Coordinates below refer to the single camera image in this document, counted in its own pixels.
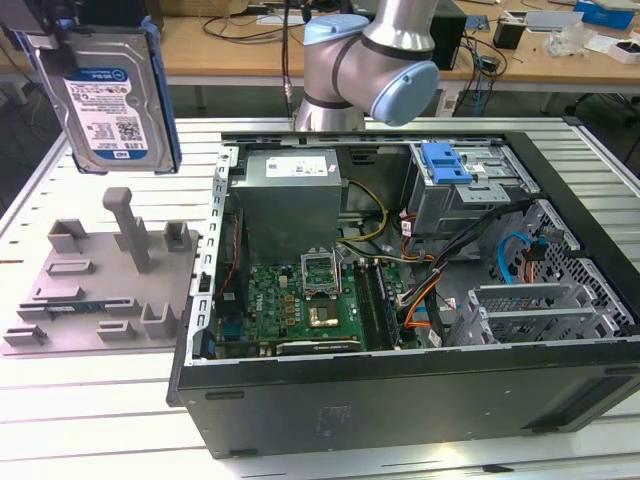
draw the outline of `ram slot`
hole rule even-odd
[[[392,343],[387,326],[383,296],[380,292],[375,268],[372,267],[355,265],[354,268],[364,338],[367,350],[390,350]]]

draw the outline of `sticker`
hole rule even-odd
[[[442,339],[440,338],[440,335],[434,332],[433,329],[429,331],[429,341],[436,348],[440,348],[442,346]]]
[[[316,437],[330,438],[349,430],[351,406],[320,407],[316,415]]]
[[[89,148],[107,160],[138,160],[148,143],[140,115],[127,103],[132,87],[121,68],[80,68],[64,79]]]
[[[403,220],[401,225],[402,225],[402,236],[411,237],[411,222]]]
[[[75,309],[75,307],[62,307],[62,306],[60,306],[60,307],[47,307],[47,311],[48,312],[53,312],[53,313],[56,313],[56,312],[75,312],[76,309]]]
[[[325,157],[270,157],[267,159],[267,178],[327,177]]]

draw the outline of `yellow wire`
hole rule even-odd
[[[384,229],[387,227],[387,221],[389,219],[389,212],[384,207],[384,205],[382,204],[382,201],[378,198],[378,196],[375,193],[373,193],[371,190],[369,190],[367,187],[365,187],[363,184],[361,184],[360,182],[357,182],[355,180],[349,180],[349,183],[353,183],[354,185],[357,185],[362,190],[367,192],[367,194],[371,198],[373,198],[375,200],[375,202],[380,206],[380,210],[382,210],[382,223],[380,224],[380,227],[378,227],[378,229],[373,233],[367,233],[366,235],[360,235],[359,237],[340,238],[340,239],[338,239],[338,242],[365,242],[365,241],[369,240],[370,238],[375,238],[378,235],[380,235],[382,232],[384,232]]]

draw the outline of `orange wire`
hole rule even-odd
[[[422,302],[422,300],[424,299],[424,297],[427,296],[427,294],[433,290],[433,288],[438,284],[438,282],[440,281],[440,278],[442,277],[442,275],[439,275],[434,281],[433,283],[431,283],[431,285],[429,285],[421,294],[420,296],[416,299],[415,302],[413,302],[413,305],[411,305],[411,309],[409,310],[409,314],[407,315],[407,319],[404,321],[404,326],[409,328],[409,327],[430,327],[431,323],[430,322],[412,322],[411,320],[413,319],[413,314],[416,313],[416,310],[418,309],[418,305],[420,304],[420,302]]]

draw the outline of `wooden desk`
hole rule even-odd
[[[549,10],[558,9],[557,4],[546,0],[532,0],[536,5]],[[497,19],[501,9],[477,3],[458,2],[460,8],[470,15],[487,15],[489,20]],[[512,9],[527,7],[515,3]],[[238,19],[236,23],[246,23]],[[638,17],[634,20],[640,24]],[[220,31],[222,21],[214,22],[211,28]],[[477,38],[491,42],[492,31],[476,32]],[[626,32],[589,28],[600,33],[626,38]],[[224,34],[229,36],[251,35],[273,30],[274,26],[256,24],[246,26],[229,25]],[[303,27],[293,28],[290,41],[290,71],[295,85],[302,85],[304,77],[304,52],[299,43],[303,39]],[[505,74],[496,82],[495,90],[539,91],[539,92],[593,92],[593,93],[640,93],[640,67],[623,65],[610,57],[591,52],[588,57],[573,56],[552,58],[544,49],[546,34],[525,32],[515,51],[503,53],[509,60]],[[166,73],[170,84],[174,85],[239,85],[239,86],[278,86],[280,78],[280,43],[267,45],[239,45],[208,36],[203,33],[198,18],[166,18],[163,31],[162,50]],[[480,47],[481,53],[490,53],[487,47]],[[30,70],[22,54],[12,56],[25,71]],[[13,67],[5,58],[0,57],[0,73],[5,72],[15,79]],[[457,98],[464,89],[472,72],[472,62],[467,51],[458,55],[453,71],[441,72],[441,88],[445,95],[441,97],[440,114],[450,114],[445,108],[451,100]]]

